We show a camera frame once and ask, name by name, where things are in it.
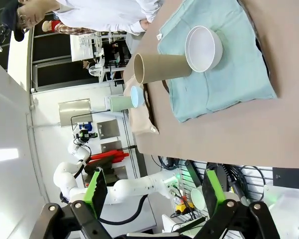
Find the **man in white shirt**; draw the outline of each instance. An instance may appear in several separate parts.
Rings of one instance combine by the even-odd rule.
[[[69,27],[95,31],[126,31],[139,35],[155,18],[163,0],[11,0],[1,14],[2,22],[22,41],[24,32],[54,11]]]

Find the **person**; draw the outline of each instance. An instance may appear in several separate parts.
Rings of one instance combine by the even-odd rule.
[[[83,28],[83,27],[68,27],[60,20],[45,21],[42,24],[42,31],[44,32],[58,32],[68,35],[83,35],[96,32],[95,30]]]
[[[95,31],[126,31],[139,35],[149,27],[163,0],[11,0],[1,13],[16,41],[54,11],[69,27]]]

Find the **brown tabletop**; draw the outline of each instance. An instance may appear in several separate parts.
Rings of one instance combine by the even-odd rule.
[[[157,53],[156,35],[182,0],[165,0],[137,52]],[[139,151],[200,161],[299,168],[299,0],[242,0],[268,57],[277,100],[255,100],[179,123],[161,82],[149,84],[159,135],[136,136]],[[132,75],[133,59],[124,80]]]

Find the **bolt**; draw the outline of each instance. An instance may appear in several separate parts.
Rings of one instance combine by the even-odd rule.
[[[234,204],[233,202],[228,202],[228,203],[227,203],[227,206],[230,207],[230,208],[232,208],[234,205],[235,205],[235,204]]]
[[[260,207],[261,207],[260,204],[255,204],[255,205],[254,205],[254,209],[256,209],[256,210],[259,210]]]

